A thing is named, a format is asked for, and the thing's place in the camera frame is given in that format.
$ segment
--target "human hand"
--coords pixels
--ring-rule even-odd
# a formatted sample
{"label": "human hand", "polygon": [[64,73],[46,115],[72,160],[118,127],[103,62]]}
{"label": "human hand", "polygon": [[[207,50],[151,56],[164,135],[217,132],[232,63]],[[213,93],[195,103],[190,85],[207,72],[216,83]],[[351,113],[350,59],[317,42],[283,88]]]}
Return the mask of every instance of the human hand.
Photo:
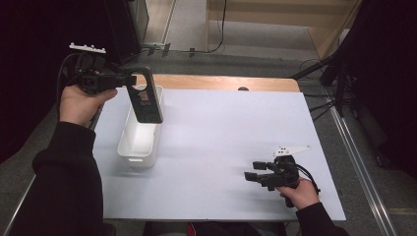
{"label": "human hand", "polygon": [[78,86],[65,87],[61,96],[59,121],[88,127],[90,119],[97,111],[101,111],[104,102],[116,94],[116,89],[90,95],[80,90]]}
{"label": "human hand", "polygon": [[288,197],[297,209],[302,209],[319,202],[316,190],[312,182],[302,177],[299,178],[299,184],[296,189],[289,187],[276,187],[280,195]]}

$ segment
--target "black cable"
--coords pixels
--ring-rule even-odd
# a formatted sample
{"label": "black cable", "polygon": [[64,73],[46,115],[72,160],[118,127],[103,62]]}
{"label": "black cable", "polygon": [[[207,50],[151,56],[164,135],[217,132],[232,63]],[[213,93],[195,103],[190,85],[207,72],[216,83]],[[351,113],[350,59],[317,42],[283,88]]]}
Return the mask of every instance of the black cable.
{"label": "black cable", "polygon": [[320,189],[317,186],[317,183],[314,180],[313,175],[310,174],[310,172],[306,168],[304,168],[303,166],[301,166],[299,164],[295,164],[295,165],[297,166],[299,171],[301,171],[304,175],[306,175],[312,181],[312,184],[313,184],[314,189],[316,190],[316,193],[319,194]]}
{"label": "black cable", "polygon": [[321,97],[321,96],[329,97],[329,96],[334,96],[333,94],[329,94],[329,95],[317,95],[317,94],[307,94],[307,93],[303,93],[303,94],[304,94],[304,96],[312,96],[312,97]]}
{"label": "black cable", "polygon": [[352,97],[355,97],[354,92],[353,92],[353,85],[355,84],[356,80],[357,80],[356,78],[348,75],[346,83],[345,83],[344,91]]}
{"label": "black cable", "polygon": [[303,62],[300,64],[300,66],[298,67],[299,71],[300,71],[300,72],[302,72],[303,70],[302,70],[301,68],[303,67],[303,65],[304,65],[305,63],[307,63],[307,62],[311,62],[311,61],[319,61],[319,63],[321,62],[321,60],[320,60],[320,59],[309,59],[309,60],[303,61]]}
{"label": "black cable", "polygon": [[218,20],[218,11],[217,11],[217,9],[218,9],[218,0],[215,0],[214,1],[214,4],[215,4],[215,9],[216,9],[216,11],[215,11],[215,18],[216,18],[216,25],[217,25],[217,30],[218,30],[218,32],[219,33],[221,33],[221,28],[220,28],[220,24],[218,23],[219,22],[219,20]]}
{"label": "black cable", "polygon": [[320,113],[317,117],[313,118],[313,122],[317,121],[320,117],[322,117],[323,115],[325,115],[334,105],[329,106],[328,108],[326,108],[326,110],[322,113]]}
{"label": "black cable", "polygon": [[309,111],[312,112],[312,111],[315,111],[315,110],[320,109],[320,108],[325,107],[325,106],[334,105],[334,103],[335,103],[335,100],[331,100],[331,101],[326,102],[323,105],[312,107],[312,108],[309,109]]}
{"label": "black cable", "polygon": [[81,75],[80,74],[78,74],[78,75],[76,75],[75,77],[73,77],[73,78],[71,78],[71,80],[69,80],[66,84],[65,84],[65,87],[68,87],[68,86],[73,86],[76,82],[77,82],[77,78],[78,77],[80,77]]}
{"label": "black cable", "polygon": [[[68,61],[71,59],[73,59],[72,57],[74,57],[74,56],[80,56],[81,55],[81,53],[72,53],[72,54],[70,54],[70,55],[68,55],[63,61],[62,61],[62,64],[61,64],[61,66],[60,66],[60,68],[59,68],[59,71],[58,71],[58,78],[57,78],[57,82],[56,82],[56,108],[57,108],[57,114],[58,114],[58,120],[59,120],[59,107],[60,107],[60,103],[61,103],[61,94],[62,94],[62,89],[61,89],[61,76],[63,75],[63,70],[64,70],[64,67],[66,66],[66,64],[68,63]],[[67,71],[67,79],[68,79],[68,77],[70,76],[70,74],[71,74],[72,72],[70,72],[70,68],[68,69],[68,71]]]}
{"label": "black cable", "polygon": [[223,39],[224,39],[224,20],[226,18],[226,8],[227,8],[227,0],[224,0],[223,19],[221,21],[221,41],[218,44],[218,46],[215,48],[215,50],[209,50],[208,53],[215,52],[221,46],[221,44],[223,44]]}

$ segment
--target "white box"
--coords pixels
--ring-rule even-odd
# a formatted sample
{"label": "white box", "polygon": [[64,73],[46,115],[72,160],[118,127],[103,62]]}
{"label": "white box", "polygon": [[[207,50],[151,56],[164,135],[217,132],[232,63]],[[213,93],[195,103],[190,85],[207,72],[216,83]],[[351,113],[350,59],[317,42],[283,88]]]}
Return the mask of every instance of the white box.
{"label": "white box", "polygon": [[[156,86],[155,89],[163,116],[163,88]],[[139,123],[131,105],[117,152],[132,167],[152,167],[156,163],[160,130],[161,124]]]}

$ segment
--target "table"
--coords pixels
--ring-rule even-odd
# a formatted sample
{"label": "table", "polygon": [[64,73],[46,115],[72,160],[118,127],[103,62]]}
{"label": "table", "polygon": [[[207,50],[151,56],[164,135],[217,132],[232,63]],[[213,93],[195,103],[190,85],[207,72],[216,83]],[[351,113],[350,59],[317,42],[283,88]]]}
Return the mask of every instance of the table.
{"label": "table", "polygon": [[[222,20],[224,2],[207,0],[206,51],[209,50],[209,21]],[[308,27],[318,55],[323,59],[329,56],[343,30],[350,28],[361,2],[361,0],[227,0],[225,21]]]}
{"label": "table", "polygon": [[[154,167],[129,167],[117,154],[130,108],[124,88],[106,102],[95,128],[93,153],[102,178],[105,218],[296,220],[295,208],[287,208],[277,191],[245,181],[243,173],[254,172],[253,161],[273,161],[272,153],[279,145],[309,145],[312,149],[294,158],[315,177],[330,217],[345,220],[304,96],[295,81],[153,77],[164,87],[165,99]],[[250,91],[236,91],[240,87]],[[276,92],[281,89],[287,92]]]}

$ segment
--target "tripod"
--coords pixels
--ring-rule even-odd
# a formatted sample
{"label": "tripod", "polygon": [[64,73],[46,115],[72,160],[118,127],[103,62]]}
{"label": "tripod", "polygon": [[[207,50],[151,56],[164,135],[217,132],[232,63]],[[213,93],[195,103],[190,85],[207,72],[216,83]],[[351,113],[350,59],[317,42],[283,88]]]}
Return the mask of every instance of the tripod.
{"label": "tripod", "polygon": [[322,67],[326,67],[325,71],[320,77],[320,82],[322,86],[328,87],[337,77],[335,108],[341,117],[343,117],[342,101],[344,95],[344,87],[346,84],[347,76],[349,74],[349,55],[351,54],[351,51],[355,49],[354,47],[357,44],[357,41],[363,40],[363,38],[359,38],[358,35],[362,34],[363,26],[368,21],[369,16],[371,16],[371,14],[374,12],[374,9],[377,5],[376,3],[377,1],[374,0],[364,0],[362,2],[352,28],[333,54],[321,60],[320,62],[304,69],[303,71],[289,77],[297,81],[317,70],[322,69]]}

